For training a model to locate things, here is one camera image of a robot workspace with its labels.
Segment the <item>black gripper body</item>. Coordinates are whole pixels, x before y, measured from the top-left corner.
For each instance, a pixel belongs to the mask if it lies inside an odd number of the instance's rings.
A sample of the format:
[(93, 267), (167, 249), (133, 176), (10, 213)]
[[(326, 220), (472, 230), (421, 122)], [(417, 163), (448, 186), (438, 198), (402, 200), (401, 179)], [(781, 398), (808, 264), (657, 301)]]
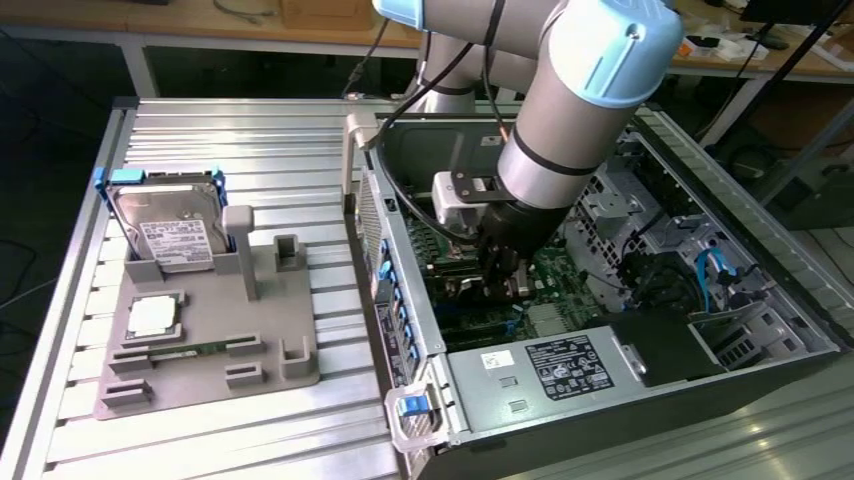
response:
[(485, 261), (493, 248), (529, 260), (544, 247), (568, 215), (568, 208), (540, 209), (520, 201), (485, 207), (477, 227), (477, 257)]

